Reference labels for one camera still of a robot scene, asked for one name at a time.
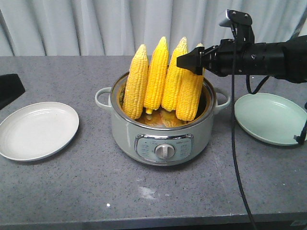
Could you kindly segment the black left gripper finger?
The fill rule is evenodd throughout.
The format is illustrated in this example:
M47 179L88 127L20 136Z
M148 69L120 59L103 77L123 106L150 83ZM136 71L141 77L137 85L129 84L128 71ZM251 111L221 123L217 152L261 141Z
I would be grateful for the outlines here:
M9 105L25 93L25 88L18 74L11 73L0 76L0 109Z

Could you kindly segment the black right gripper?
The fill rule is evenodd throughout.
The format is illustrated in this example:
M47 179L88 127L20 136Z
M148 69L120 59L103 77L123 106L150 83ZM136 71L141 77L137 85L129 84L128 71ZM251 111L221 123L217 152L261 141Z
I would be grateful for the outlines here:
M177 57L177 67L187 69L196 75L203 74L203 68L219 77L232 74L253 75L252 66L248 65L247 51L253 43L240 45L233 39L223 39L219 45L204 48L198 46L191 52Z

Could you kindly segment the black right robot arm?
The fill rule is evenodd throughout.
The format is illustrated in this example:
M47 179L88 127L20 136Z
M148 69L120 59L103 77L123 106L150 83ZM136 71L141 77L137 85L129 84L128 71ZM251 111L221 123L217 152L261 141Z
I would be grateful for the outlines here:
M292 83L307 81L307 37L280 43L247 43L223 39L208 49L197 47L177 58L177 67L202 75L206 69L219 77L236 75L273 76Z

